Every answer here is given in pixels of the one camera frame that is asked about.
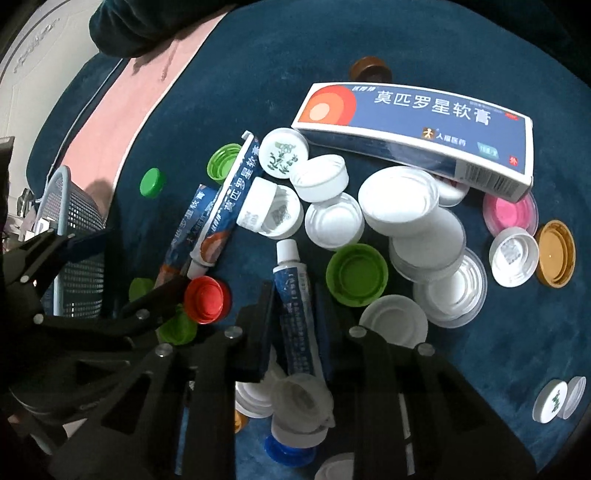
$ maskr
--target white laundry basket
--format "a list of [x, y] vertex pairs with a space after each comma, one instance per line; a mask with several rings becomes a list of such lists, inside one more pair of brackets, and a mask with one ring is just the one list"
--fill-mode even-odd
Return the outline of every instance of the white laundry basket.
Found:
[[[77, 237], [105, 227], [95, 201], [74, 184], [70, 169], [61, 166], [47, 184], [37, 213], [39, 219], [57, 223], [58, 235]], [[67, 263], [43, 297], [47, 313], [66, 317], [96, 317], [103, 297], [105, 260], [103, 254], [78, 263]]]

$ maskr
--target bottle cap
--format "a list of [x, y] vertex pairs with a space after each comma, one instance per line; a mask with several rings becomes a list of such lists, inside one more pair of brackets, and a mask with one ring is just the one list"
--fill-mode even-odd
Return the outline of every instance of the bottle cap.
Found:
[[425, 230], [439, 205], [435, 179], [417, 168], [378, 170], [357, 195], [367, 224], [386, 236], [413, 236]]
[[224, 318], [232, 306], [230, 290], [206, 275], [191, 280], [184, 293], [184, 308], [191, 320], [207, 324]]
[[276, 128], [262, 139], [259, 162], [271, 177], [288, 179], [293, 165], [307, 160], [308, 142], [292, 128]]
[[302, 200], [317, 203], [340, 195], [349, 184], [349, 174], [343, 157], [322, 155], [294, 165], [290, 181]]
[[564, 405], [568, 386], [562, 380], [551, 380], [535, 401], [532, 417], [540, 423], [552, 420]]
[[296, 193], [289, 187], [278, 185], [259, 233], [273, 240], [283, 240], [296, 233], [303, 221], [304, 209]]
[[486, 299], [488, 281], [484, 265], [466, 248], [458, 271], [430, 283], [415, 283], [413, 297], [427, 319], [443, 328], [458, 328], [471, 322]]
[[587, 385], [587, 379], [585, 377], [573, 377], [568, 385], [568, 392], [566, 393], [566, 400], [564, 405], [558, 412], [558, 418], [568, 420], [569, 417], [579, 406], [581, 398], [585, 393], [585, 386]]
[[310, 240], [319, 247], [333, 251], [356, 244], [365, 227], [361, 207], [357, 200], [345, 192], [325, 202], [310, 205], [304, 224]]
[[142, 178], [139, 184], [139, 192], [147, 198], [153, 199], [158, 196], [164, 183], [166, 182], [166, 176], [157, 168], [149, 169]]
[[255, 178], [238, 214], [236, 220], [238, 226], [258, 232], [269, 214], [276, 193], [277, 183], [261, 177]]
[[538, 229], [538, 206], [531, 192], [517, 203], [486, 194], [482, 203], [482, 216], [493, 236], [512, 226], [519, 226], [530, 235]]
[[501, 287], [518, 287], [534, 274], [540, 259], [535, 238], [518, 226], [503, 230], [493, 240], [488, 260]]
[[237, 143], [228, 143], [216, 150], [207, 162], [207, 175], [219, 184], [223, 184], [232, 165], [236, 161], [241, 146]]
[[326, 268], [332, 296], [348, 307], [364, 307], [381, 297], [388, 283], [388, 265], [382, 255], [365, 244], [343, 247]]
[[297, 249], [297, 243], [293, 238], [277, 242], [277, 263], [280, 264], [289, 261], [300, 261], [300, 253]]
[[316, 458], [316, 447], [312, 448], [291, 448], [279, 443], [273, 435], [265, 439], [265, 452], [279, 463], [291, 468], [299, 468], [311, 464]]
[[351, 82], [392, 83], [392, 71], [382, 59], [369, 56], [353, 63], [349, 70]]
[[361, 314], [359, 324], [381, 335], [392, 345], [415, 348], [427, 339], [425, 312], [402, 295], [384, 295]]
[[538, 279], [549, 287], [564, 287], [573, 276], [577, 260], [572, 233], [560, 220], [551, 220], [535, 239], [540, 246], [540, 263], [535, 271]]

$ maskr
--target jar lid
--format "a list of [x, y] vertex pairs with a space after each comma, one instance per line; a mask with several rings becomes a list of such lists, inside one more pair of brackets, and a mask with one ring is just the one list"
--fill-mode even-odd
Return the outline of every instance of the jar lid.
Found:
[[518, 287], [534, 274], [540, 259], [540, 249], [534, 237], [514, 226], [496, 236], [488, 258], [492, 276], [500, 286]]
[[271, 130], [259, 147], [261, 167], [276, 179], [288, 179], [293, 166], [307, 160], [308, 142], [292, 128]]
[[538, 279], [549, 287], [564, 287], [574, 273], [576, 249], [568, 227], [560, 220], [551, 220], [536, 234], [540, 246]]
[[304, 224], [310, 240], [319, 247], [335, 251], [357, 243], [365, 221], [357, 200], [343, 192], [326, 202], [310, 205]]
[[290, 180], [302, 200], [317, 203], [340, 195], [349, 184], [349, 174], [345, 159], [330, 154], [294, 165]]

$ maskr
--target white container lid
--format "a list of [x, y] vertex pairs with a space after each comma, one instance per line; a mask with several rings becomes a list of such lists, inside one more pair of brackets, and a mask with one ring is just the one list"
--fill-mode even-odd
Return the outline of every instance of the white container lid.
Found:
[[427, 339], [425, 312], [402, 295], [385, 295], [372, 302], [361, 314], [359, 324], [393, 345], [415, 348]]
[[271, 401], [275, 416], [294, 432], [311, 433], [322, 426], [335, 426], [332, 394], [314, 375], [293, 374], [276, 382]]
[[251, 232], [258, 232], [267, 217], [277, 193], [277, 183], [257, 177], [240, 209], [236, 223]]
[[386, 236], [413, 236], [425, 230], [439, 204], [435, 179], [417, 168], [398, 166], [377, 171], [359, 189], [365, 221]]
[[343, 157], [321, 155], [294, 165], [290, 180], [302, 200], [318, 203], [343, 192], [349, 184], [349, 174]]
[[341, 453], [325, 461], [314, 480], [353, 480], [354, 453]]
[[500, 286], [518, 287], [534, 274], [540, 260], [540, 248], [526, 230], [512, 226], [496, 236], [488, 259], [492, 276]]
[[484, 265], [472, 250], [466, 248], [460, 268], [451, 277], [415, 283], [413, 297], [431, 323], [443, 328], [458, 328], [478, 315], [487, 289]]
[[458, 183], [455, 180], [450, 180], [439, 175], [431, 174], [437, 183], [439, 190], [439, 206], [440, 207], [455, 207], [460, 203], [470, 187], [463, 183]]
[[562, 380], [551, 380], [535, 401], [532, 417], [540, 423], [552, 420], [564, 405], [568, 386]]
[[289, 187], [278, 185], [259, 233], [273, 240], [283, 240], [296, 233], [303, 221], [304, 209], [296, 193]]
[[568, 420], [568, 418], [574, 413], [581, 402], [581, 398], [583, 398], [586, 385], [587, 379], [585, 377], [573, 377], [570, 380], [566, 400], [557, 415], [559, 418]]
[[356, 244], [365, 227], [357, 200], [345, 192], [325, 202], [310, 205], [304, 224], [310, 240], [319, 247], [333, 251]]
[[259, 147], [261, 167], [271, 177], [288, 179], [297, 163], [308, 160], [308, 142], [292, 128], [276, 128], [262, 139]]

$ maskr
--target plastic lid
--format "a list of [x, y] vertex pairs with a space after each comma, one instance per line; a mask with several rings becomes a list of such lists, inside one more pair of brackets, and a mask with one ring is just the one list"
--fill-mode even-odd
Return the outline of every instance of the plastic lid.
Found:
[[224, 318], [230, 311], [230, 290], [222, 281], [202, 276], [191, 280], [184, 294], [184, 308], [191, 320], [212, 323]]
[[548, 423], [562, 408], [568, 387], [562, 380], [551, 380], [535, 401], [532, 417], [540, 423]]
[[413, 236], [425, 230], [439, 204], [435, 179], [417, 168], [388, 167], [371, 175], [359, 189], [365, 221], [386, 236]]
[[273, 240], [283, 240], [296, 233], [303, 221], [304, 209], [296, 193], [289, 187], [278, 185], [259, 233]]
[[299, 262], [300, 253], [297, 251], [297, 243], [292, 238], [277, 242], [277, 263]]
[[585, 386], [587, 385], [587, 379], [585, 377], [573, 377], [569, 382], [569, 389], [566, 394], [566, 400], [564, 405], [558, 412], [558, 417], [563, 420], [568, 420], [569, 417], [579, 406], [581, 398], [585, 393]]
[[292, 128], [276, 128], [262, 139], [259, 162], [271, 177], [288, 179], [293, 165], [306, 160], [308, 142]]
[[354, 453], [335, 455], [321, 465], [314, 480], [353, 480], [354, 465]]
[[361, 314], [359, 324], [393, 345], [415, 348], [427, 339], [425, 312], [402, 295], [385, 295], [372, 302]]
[[265, 439], [265, 452], [275, 462], [292, 468], [311, 464], [316, 458], [316, 447], [291, 448], [269, 435]]
[[459, 183], [456, 180], [450, 180], [439, 175], [431, 174], [437, 183], [437, 189], [439, 190], [439, 206], [440, 207], [455, 207], [460, 203], [470, 187]]
[[271, 403], [281, 423], [298, 433], [311, 433], [318, 428], [334, 427], [330, 390], [310, 374], [293, 374], [273, 386]]
[[535, 238], [518, 226], [503, 230], [488, 255], [492, 276], [502, 287], [518, 287], [534, 274], [540, 259]]
[[365, 244], [343, 247], [326, 267], [326, 285], [332, 296], [348, 307], [364, 307], [380, 298], [388, 283], [388, 264]]
[[451, 277], [415, 283], [413, 297], [431, 323], [443, 328], [458, 328], [478, 315], [487, 289], [484, 265], [472, 250], [466, 248], [460, 268]]
[[158, 328], [160, 343], [185, 345], [197, 335], [197, 323], [185, 313], [182, 305], [177, 305], [176, 315]]
[[136, 301], [154, 288], [154, 280], [150, 278], [134, 278], [129, 284], [129, 301]]
[[570, 230], [560, 220], [551, 220], [538, 231], [535, 239], [540, 246], [537, 277], [549, 287], [564, 287], [573, 276], [577, 260]]
[[482, 216], [493, 236], [512, 226], [521, 227], [530, 235], [538, 229], [538, 206], [531, 192], [517, 203], [486, 194], [482, 203]]
[[357, 243], [365, 227], [357, 200], [344, 192], [326, 202], [310, 205], [304, 224], [310, 240], [327, 250]]
[[157, 168], [149, 169], [142, 178], [139, 184], [139, 192], [147, 198], [153, 199], [158, 196], [164, 183], [166, 182], [166, 176], [164, 173], [159, 171]]
[[260, 177], [255, 178], [238, 214], [236, 220], [238, 226], [258, 232], [269, 214], [276, 194], [277, 183]]
[[349, 184], [349, 174], [345, 159], [331, 154], [294, 165], [290, 180], [302, 200], [317, 203], [340, 195]]
[[209, 178], [222, 184], [228, 173], [230, 173], [240, 149], [241, 146], [237, 143], [229, 143], [218, 148], [207, 162], [207, 175], [209, 175]]

